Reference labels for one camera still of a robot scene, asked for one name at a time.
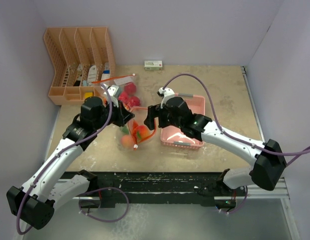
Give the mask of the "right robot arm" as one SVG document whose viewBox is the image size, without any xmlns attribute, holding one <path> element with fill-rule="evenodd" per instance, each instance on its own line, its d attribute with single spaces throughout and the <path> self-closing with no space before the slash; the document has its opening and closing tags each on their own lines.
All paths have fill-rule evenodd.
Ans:
<svg viewBox="0 0 310 240">
<path fill-rule="evenodd" d="M 164 104 L 151 105 L 147 111 L 144 124 L 148 129 L 153 130 L 155 120 L 158 120 L 159 128 L 176 127 L 191 139 L 223 148 L 249 163 L 248 167 L 226 169 L 221 174 L 217 190 L 223 196 L 249 185 L 272 191 L 286 168 L 278 142 L 270 139 L 264 143 L 237 133 L 231 138 L 211 118 L 193 113 L 181 97 L 175 96 Z"/>
</svg>

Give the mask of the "red apple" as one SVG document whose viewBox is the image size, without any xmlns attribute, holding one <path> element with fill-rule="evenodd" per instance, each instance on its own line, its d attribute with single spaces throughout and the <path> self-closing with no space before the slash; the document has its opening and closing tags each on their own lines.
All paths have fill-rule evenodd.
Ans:
<svg viewBox="0 0 310 240">
<path fill-rule="evenodd" d="M 128 94 L 128 95 L 134 95 L 137 91 L 137 87 L 133 82 L 128 82 L 127 84 L 125 84 L 124 86 L 124 91 Z"/>
</svg>

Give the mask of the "dark red round fruit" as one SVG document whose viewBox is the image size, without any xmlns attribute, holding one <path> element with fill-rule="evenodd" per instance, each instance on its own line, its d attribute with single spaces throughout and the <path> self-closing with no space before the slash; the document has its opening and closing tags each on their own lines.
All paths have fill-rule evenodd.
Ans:
<svg viewBox="0 0 310 240">
<path fill-rule="evenodd" d="M 118 100 L 120 100 L 122 103 L 127 103 L 129 99 L 130 96 L 125 91 L 123 91 L 118 97 Z"/>
</svg>

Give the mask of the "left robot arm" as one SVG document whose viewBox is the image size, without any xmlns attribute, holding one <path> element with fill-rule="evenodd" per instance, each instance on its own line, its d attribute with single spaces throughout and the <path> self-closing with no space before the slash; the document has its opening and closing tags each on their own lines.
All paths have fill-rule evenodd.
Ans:
<svg viewBox="0 0 310 240">
<path fill-rule="evenodd" d="M 7 192 L 10 210 L 17 217 L 19 235 L 29 231 L 21 229 L 21 221 L 30 229 L 40 230 L 70 199 L 83 194 L 92 196 L 98 191 L 97 176 L 86 170 L 79 171 L 62 185 L 56 184 L 105 127 L 111 124 L 122 127 L 133 118 L 134 114 L 126 110 L 121 101 L 110 100 L 104 104 L 99 97 L 84 101 L 80 113 L 74 116 L 45 163 L 21 187 L 12 186 Z"/>
</svg>

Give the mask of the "clear orange-zipper top bag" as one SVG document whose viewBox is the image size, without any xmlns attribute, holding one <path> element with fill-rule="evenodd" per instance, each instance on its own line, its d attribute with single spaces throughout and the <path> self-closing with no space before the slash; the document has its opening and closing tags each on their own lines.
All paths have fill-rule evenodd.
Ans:
<svg viewBox="0 0 310 240">
<path fill-rule="evenodd" d="M 138 90 L 138 75 L 133 73 L 111 78 L 105 78 L 91 82 L 91 85 L 107 87 L 108 92 L 113 91 L 113 96 L 121 101 L 124 107 L 130 110 L 132 107 L 142 105 L 142 97 Z"/>
</svg>

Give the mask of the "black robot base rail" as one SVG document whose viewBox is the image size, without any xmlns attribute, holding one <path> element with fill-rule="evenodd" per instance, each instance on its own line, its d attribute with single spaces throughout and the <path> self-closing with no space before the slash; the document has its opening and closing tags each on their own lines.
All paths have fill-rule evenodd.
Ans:
<svg viewBox="0 0 310 240">
<path fill-rule="evenodd" d="M 101 172 L 88 174 L 94 183 L 80 195 L 83 207 L 117 204 L 195 204 L 232 209 L 245 196 L 244 187 L 222 186 L 220 172 Z"/>
</svg>

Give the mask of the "clear orange-zipper bag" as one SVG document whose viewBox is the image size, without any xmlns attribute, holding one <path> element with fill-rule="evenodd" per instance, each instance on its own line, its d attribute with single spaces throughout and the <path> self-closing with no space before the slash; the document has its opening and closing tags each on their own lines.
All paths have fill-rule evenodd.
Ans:
<svg viewBox="0 0 310 240">
<path fill-rule="evenodd" d="M 142 105 L 142 97 L 138 90 L 138 75 L 133 73 L 111 78 L 105 78 L 91 82 L 91 85 L 107 87 L 108 92 L 113 91 L 113 96 L 121 101 L 124 107 L 130 110 L 132 107 Z"/>
<path fill-rule="evenodd" d="M 131 108 L 134 118 L 129 120 L 124 126 L 119 127 L 116 132 L 118 148 L 121 151 L 135 151 L 141 149 L 156 135 L 157 127 L 153 130 L 144 124 L 148 109 L 146 107 L 134 106 Z"/>
</svg>

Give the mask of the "watermelon slice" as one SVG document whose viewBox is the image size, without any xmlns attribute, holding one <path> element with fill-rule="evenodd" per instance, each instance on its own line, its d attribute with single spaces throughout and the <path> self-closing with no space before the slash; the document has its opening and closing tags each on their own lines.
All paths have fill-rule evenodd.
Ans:
<svg viewBox="0 0 310 240">
<path fill-rule="evenodd" d="M 142 124 L 138 124 L 135 120 L 132 123 L 132 135 L 136 142 L 140 142 L 147 135 L 147 128 Z"/>
</svg>

